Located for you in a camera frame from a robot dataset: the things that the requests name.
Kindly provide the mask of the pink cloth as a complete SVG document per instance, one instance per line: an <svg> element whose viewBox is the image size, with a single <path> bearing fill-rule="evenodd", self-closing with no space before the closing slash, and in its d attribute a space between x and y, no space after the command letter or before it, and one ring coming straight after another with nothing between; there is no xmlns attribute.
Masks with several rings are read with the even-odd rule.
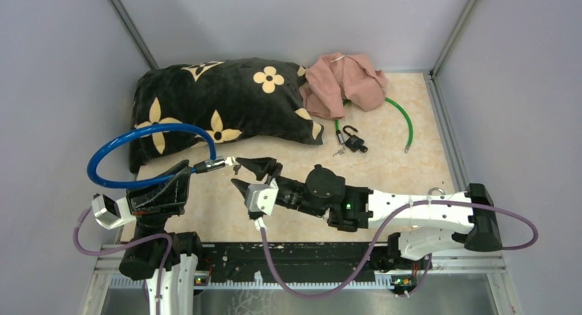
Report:
<svg viewBox="0 0 582 315"><path fill-rule="evenodd" d="M323 119L342 119L345 100L364 112L385 101L388 80L365 54L321 56L307 68L305 78L306 85L300 88L303 105L309 114Z"/></svg>

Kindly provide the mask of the silver key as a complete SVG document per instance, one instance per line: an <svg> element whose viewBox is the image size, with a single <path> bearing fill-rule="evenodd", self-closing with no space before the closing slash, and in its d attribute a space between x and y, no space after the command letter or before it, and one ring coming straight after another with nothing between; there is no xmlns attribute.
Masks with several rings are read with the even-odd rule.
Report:
<svg viewBox="0 0 582 315"><path fill-rule="evenodd" d="M237 159L234 156L228 156L228 157L226 157L224 162L225 162L225 165L232 168L233 174L235 176L237 176L238 172L241 168L241 165L237 162Z"/></svg>

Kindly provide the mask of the green cable lock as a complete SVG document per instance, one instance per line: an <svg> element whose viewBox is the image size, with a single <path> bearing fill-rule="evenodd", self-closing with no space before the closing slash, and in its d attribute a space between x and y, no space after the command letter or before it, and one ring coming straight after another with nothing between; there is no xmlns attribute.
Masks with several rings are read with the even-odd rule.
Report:
<svg viewBox="0 0 582 315"><path fill-rule="evenodd" d="M413 128L413 124L412 124L412 120L410 118L410 116L408 115L408 113L405 111L405 109L400 106L396 101L385 97L385 101L389 104L391 104L392 106L394 106L403 116L406 125L408 127L408 138L406 141L406 145L404 147L404 153L408 154L412 143L413 143L413 139L414 139L414 128ZM334 131L335 131L335 136L336 136L336 140L338 142L338 145L340 146L339 149L344 148L345 151L346 150L350 150L345 146L345 140L348 138L348 136L342 131L342 128L340 127L340 122L338 119L334 119Z"/></svg>

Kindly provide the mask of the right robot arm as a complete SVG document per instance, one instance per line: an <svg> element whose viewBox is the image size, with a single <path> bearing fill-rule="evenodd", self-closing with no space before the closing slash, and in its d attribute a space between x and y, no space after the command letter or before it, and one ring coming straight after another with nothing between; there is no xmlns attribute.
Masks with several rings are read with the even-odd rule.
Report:
<svg viewBox="0 0 582 315"><path fill-rule="evenodd" d="M381 231L390 223L410 226L407 233L391 235L386 258L394 268L405 268L440 250L486 253L502 249L493 200L482 184L470 183L465 191L439 196L392 194L348 186L345 178L322 165L315 165L300 182L283 177L283 166L274 158L229 157L225 163L255 175L256 184L236 178L231 182L259 229L265 226L263 216L271 215L277 206L322 218L330 227L350 233Z"/></svg>

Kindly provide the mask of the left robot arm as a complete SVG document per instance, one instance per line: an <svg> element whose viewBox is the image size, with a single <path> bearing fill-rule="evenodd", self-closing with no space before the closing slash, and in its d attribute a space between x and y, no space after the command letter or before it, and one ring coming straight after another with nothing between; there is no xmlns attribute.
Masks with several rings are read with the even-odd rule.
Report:
<svg viewBox="0 0 582 315"><path fill-rule="evenodd" d="M144 281L151 314L192 312L194 273L206 259L197 233L170 233L166 222L185 213L191 168L183 160L166 171L169 180L129 189L126 199L136 217L133 238L119 271Z"/></svg>

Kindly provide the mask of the blue cable lock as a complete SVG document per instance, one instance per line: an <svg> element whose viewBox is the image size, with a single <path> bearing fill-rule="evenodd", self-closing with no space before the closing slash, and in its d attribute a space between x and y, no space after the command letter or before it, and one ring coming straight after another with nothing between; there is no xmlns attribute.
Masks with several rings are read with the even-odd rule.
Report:
<svg viewBox="0 0 582 315"><path fill-rule="evenodd" d="M150 136L158 132L186 132L202 137L202 139L207 142L207 147L209 149L209 159L199 162L191 167L190 174L203 174L227 166L226 159L217 155L216 145L212 140L211 135L202 128L189 124L157 124L154 126L131 130L130 132L124 133L103 145L90 158L87 164L86 174L88 178L96 185L110 189L141 189L151 185L166 183L171 178L173 178L175 174L166 174L145 180L113 181L102 178L97 173L97 168L100 162L113 150L126 143L130 143L135 139Z"/></svg>

